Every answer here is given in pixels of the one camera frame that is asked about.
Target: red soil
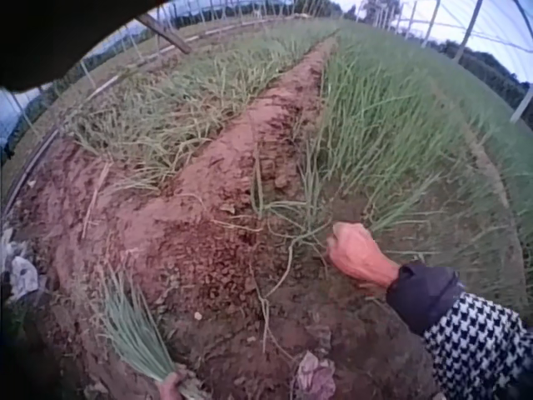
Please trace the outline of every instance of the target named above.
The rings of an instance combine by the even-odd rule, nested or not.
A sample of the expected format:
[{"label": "red soil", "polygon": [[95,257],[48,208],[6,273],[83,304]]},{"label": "red soil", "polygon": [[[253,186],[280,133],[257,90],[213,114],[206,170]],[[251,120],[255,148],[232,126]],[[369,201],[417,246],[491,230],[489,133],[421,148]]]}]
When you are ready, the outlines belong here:
[{"label": "red soil", "polygon": [[[286,255],[251,210],[254,165],[259,159],[266,190],[297,195],[291,130],[297,118],[318,113],[321,70],[333,47],[326,40],[274,82],[184,167],[166,197],[109,192],[122,175],[113,166],[84,239],[103,160],[59,142],[34,188],[21,197],[20,218],[27,235],[39,238],[37,252],[48,275],[57,274],[60,293],[77,298],[81,285],[93,287],[97,265],[127,268],[162,313],[174,356],[199,370],[215,398],[288,398],[296,356],[316,347],[307,330],[316,324],[332,333],[337,398],[425,398],[433,390],[429,368],[418,368],[429,365],[427,357],[397,318],[361,299],[344,277],[320,279],[322,267],[312,260],[305,268],[295,262],[270,298],[270,328],[284,350],[269,342],[262,351],[263,320],[251,271],[261,286],[271,287]],[[53,329],[64,336],[49,342],[77,348],[78,364],[93,381],[116,399],[154,395],[146,379],[102,354],[87,333],[83,304],[51,307],[67,315],[53,318]]]}]

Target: sky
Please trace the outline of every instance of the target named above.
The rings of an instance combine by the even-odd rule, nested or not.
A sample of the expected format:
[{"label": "sky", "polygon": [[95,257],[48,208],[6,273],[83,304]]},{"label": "sky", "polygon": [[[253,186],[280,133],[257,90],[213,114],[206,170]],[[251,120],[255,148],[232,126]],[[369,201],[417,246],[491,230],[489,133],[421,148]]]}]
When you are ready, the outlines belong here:
[{"label": "sky", "polygon": [[[533,0],[519,1],[533,25]],[[339,4],[344,11],[347,11],[354,4],[359,10],[364,2],[364,0],[340,0]],[[407,28],[414,0],[403,3],[400,27]],[[417,36],[426,34],[435,5],[436,0],[417,2],[414,19],[419,22],[413,23],[411,29]],[[431,29],[431,38],[437,41],[450,39],[460,43],[475,5],[476,0],[441,0],[436,24]],[[365,15],[364,11],[360,12],[360,16]],[[456,27],[439,26],[439,24]],[[513,43],[524,50],[498,42]],[[515,73],[518,79],[533,82],[533,37],[512,0],[484,0],[467,46],[476,51],[492,53],[509,71]]]},{"label": "sky", "polygon": [[[531,25],[533,25],[533,0],[519,1],[526,10]],[[365,12],[360,10],[365,0],[336,0],[336,2],[341,5],[344,11],[355,4],[360,17],[365,15]],[[209,7],[211,3],[224,3],[224,0],[176,0],[174,3],[177,5],[178,13],[188,13],[189,7],[195,10],[199,6]],[[231,6],[233,3],[237,4],[237,0],[227,0],[227,3]],[[403,2],[400,27],[407,27],[413,5],[414,0]],[[412,33],[421,37],[425,35],[435,5],[436,0],[419,0],[417,2],[415,22],[411,28]],[[450,39],[460,42],[475,5],[476,0],[441,0],[436,24],[431,30],[431,38],[436,41]],[[173,11],[171,4],[166,4],[164,7],[167,11],[160,12],[162,19],[170,16],[170,8]],[[151,14],[154,17],[157,15],[156,11],[152,11]],[[141,24],[136,21],[130,22],[127,26],[131,33],[138,33],[142,29]],[[126,34],[126,29],[121,28],[119,32],[104,39],[88,55],[104,51],[110,44]],[[512,43],[514,47],[502,42]],[[512,0],[484,0],[468,47],[477,51],[492,53],[509,71],[515,73],[518,79],[533,83],[533,37],[527,30],[526,23]],[[17,94],[17,100],[24,107],[37,95],[37,89],[32,89]],[[13,101],[12,95],[0,91],[0,136],[5,136],[11,132],[18,115],[18,106]]]}]

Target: metal pole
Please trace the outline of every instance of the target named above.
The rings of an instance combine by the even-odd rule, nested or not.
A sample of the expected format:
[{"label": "metal pole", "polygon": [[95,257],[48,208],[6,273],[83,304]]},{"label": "metal pole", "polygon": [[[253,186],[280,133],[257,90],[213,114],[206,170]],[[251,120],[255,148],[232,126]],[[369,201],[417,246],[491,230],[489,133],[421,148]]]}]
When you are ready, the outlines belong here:
[{"label": "metal pole", "polygon": [[383,29],[385,30],[388,30],[389,28],[389,9],[388,8],[383,8],[383,13],[381,14],[382,16],[384,16],[383,18]]},{"label": "metal pole", "polygon": [[400,20],[401,20],[401,14],[403,13],[403,6],[404,6],[404,3],[401,4],[400,15],[398,15],[398,21],[396,21],[396,33],[400,32]]},{"label": "metal pole", "polygon": [[[157,17],[157,21],[159,21],[159,7],[157,8],[157,13],[156,13],[156,17]],[[159,52],[159,49],[161,48],[159,46],[159,35],[156,34],[156,48],[157,48],[157,56],[160,57],[161,56],[161,53]]]},{"label": "metal pole", "polygon": [[531,102],[532,98],[533,98],[533,84],[530,84],[529,90],[527,91],[521,103],[518,105],[515,112],[511,116],[511,123],[516,123],[516,121],[518,121],[518,119],[522,116],[527,106]]},{"label": "metal pole", "polygon": [[17,104],[18,110],[20,111],[20,113],[24,117],[24,120],[26,121],[26,123],[29,126],[29,128],[32,130],[32,132],[36,136],[38,136],[37,135],[37,131],[35,130],[35,127],[33,126],[32,122],[30,121],[30,118],[28,118],[27,115],[26,115],[26,109],[23,106],[21,106],[20,102],[17,99],[17,96],[15,96],[14,94],[12,94],[11,96],[13,97],[13,100],[15,101],[15,104]]},{"label": "metal pole", "polygon": [[415,2],[413,4],[413,11],[411,12],[411,18],[409,19],[409,25],[407,25],[406,30],[406,40],[409,38],[409,32],[411,31],[411,27],[413,25],[413,20],[415,19],[415,12],[416,12],[416,5],[418,2]]},{"label": "metal pole", "polygon": [[430,40],[431,29],[435,23],[436,14],[438,13],[440,6],[441,0],[436,0],[435,10],[433,10],[433,15],[431,16],[430,26],[427,27],[426,38],[424,39],[424,42],[422,42],[422,48],[425,48],[427,46],[427,42]]},{"label": "metal pole", "polygon": [[127,35],[130,37],[130,40],[132,41],[132,45],[135,48],[135,52],[137,53],[141,61],[144,61],[144,57],[142,56],[141,52],[139,52],[139,47],[137,47],[137,44],[133,40],[133,36],[132,36],[132,33],[130,32],[129,27],[127,27],[127,25],[125,25],[124,27],[126,28]]},{"label": "metal pole", "polygon": [[202,23],[205,25],[206,24],[206,19],[203,16],[203,10],[200,7],[200,1],[199,0],[197,0],[197,5],[198,5],[198,11],[200,12],[200,18],[202,19]]},{"label": "metal pole", "polygon": [[82,70],[85,72],[85,76],[87,77],[87,79],[91,83],[92,88],[96,89],[97,88],[97,84],[92,80],[91,74],[89,73],[89,70],[85,66],[85,63],[83,62],[83,59],[80,60],[80,65],[82,66]]}]

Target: dirt furrow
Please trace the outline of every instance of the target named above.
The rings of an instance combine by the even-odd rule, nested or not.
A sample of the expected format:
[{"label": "dirt furrow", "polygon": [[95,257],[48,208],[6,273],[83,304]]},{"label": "dirt furrow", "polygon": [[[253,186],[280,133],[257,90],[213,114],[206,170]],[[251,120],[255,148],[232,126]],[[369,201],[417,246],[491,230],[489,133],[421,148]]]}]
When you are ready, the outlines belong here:
[{"label": "dirt furrow", "polygon": [[[72,142],[54,144],[34,186],[22,193],[17,205],[22,227],[37,241],[42,272],[69,299],[50,306],[47,327],[61,334],[48,332],[48,339],[52,346],[75,347],[86,375],[113,398],[145,398],[150,385],[105,354],[90,333],[87,298],[95,293],[99,265],[133,274],[176,334],[175,349],[185,348],[195,362],[203,360],[215,393],[235,398],[287,393],[291,369],[282,355],[274,350],[267,360],[250,335],[238,334],[250,327],[259,332],[261,321],[250,267],[275,277],[285,262],[250,207],[252,175],[259,160],[265,188],[287,196],[298,190],[291,131],[299,116],[312,115],[320,104],[321,70],[334,46],[333,38],[318,44],[273,82],[179,173],[165,197],[107,191],[122,173],[114,166],[84,223],[105,161]],[[201,328],[195,313],[202,315]],[[228,335],[237,338],[232,346],[244,348],[242,354],[227,356],[231,348],[215,345]],[[288,350],[304,344],[295,341]],[[222,364],[218,353],[226,354]],[[252,378],[236,383],[245,371]]]}]

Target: dry grass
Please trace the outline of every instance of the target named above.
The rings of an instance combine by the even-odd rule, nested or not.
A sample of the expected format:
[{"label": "dry grass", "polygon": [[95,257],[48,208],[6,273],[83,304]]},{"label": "dry grass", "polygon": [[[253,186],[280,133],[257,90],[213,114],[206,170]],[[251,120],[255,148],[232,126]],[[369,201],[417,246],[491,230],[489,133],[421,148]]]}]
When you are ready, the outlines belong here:
[{"label": "dry grass", "polygon": [[[191,37],[198,33],[205,32],[209,29],[222,28],[224,26],[238,23],[241,20],[239,18],[229,18],[226,21],[218,20],[206,22],[205,24],[199,23],[197,25],[191,25],[180,29],[178,32],[183,37]],[[161,46],[164,48],[167,42],[161,40]],[[149,55],[157,50],[156,39],[153,37],[138,45],[140,52],[143,55]],[[166,52],[162,60],[168,60],[169,58],[175,58],[181,54],[179,50],[171,50]],[[98,66],[91,71],[91,76],[97,85],[103,84],[109,78],[113,77],[119,72],[123,72],[124,68],[139,61],[138,55],[133,47],[130,47],[126,52],[121,52],[116,57],[111,58],[104,64]],[[45,111],[41,117],[33,124],[34,129],[30,129],[22,136],[17,143],[15,149],[15,156],[4,166],[2,166],[1,180],[2,180],[2,200],[7,198],[7,191],[11,187],[17,175],[22,170],[23,166],[29,160],[34,149],[40,144],[46,133],[50,132],[58,119],[61,119],[67,113],[71,112],[77,107],[92,91],[92,85],[86,77],[82,77],[75,84],[69,87],[62,93],[61,97],[52,104],[52,106]]]},{"label": "dry grass", "polygon": [[123,187],[158,191],[164,180],[313,44],[328,22],[302,22],[196,55],[179,70],[133,75],[67,126],[97,155],[126,163]]}]

